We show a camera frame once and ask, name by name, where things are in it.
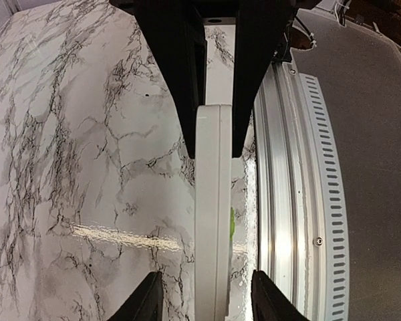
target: marble countertop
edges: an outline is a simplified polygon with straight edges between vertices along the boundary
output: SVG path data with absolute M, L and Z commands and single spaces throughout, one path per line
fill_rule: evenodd
M 232 27 L 208 27 L 208 103 L 229 103 Z M 251 320 L 253 128 L 232 163 L 228 320 Z M 45 5 L 0 31 L 0 320 L 107 320 L 149 271 L 164 320 L 194 320 L 194 168 L 135 19 Z

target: gray marble vein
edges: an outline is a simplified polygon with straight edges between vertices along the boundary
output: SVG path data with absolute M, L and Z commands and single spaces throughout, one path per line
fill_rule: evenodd
M 231 102 L 234 29 L 208 27 L 207 102 Z M 232 161 L 229 320 L 251 320 L 255 143 Z M 164 320 L 194 320 L 194 162 L 133 17 L 107 1 L 0 31 L 0 320 L 107 320 L 149 271 Z

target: screw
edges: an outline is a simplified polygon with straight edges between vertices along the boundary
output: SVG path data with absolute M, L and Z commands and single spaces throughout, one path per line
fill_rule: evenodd
M 321 237 L 317 237 L 315 239 L 315 245 L 321 246 L 323 244 L 323 239 Z

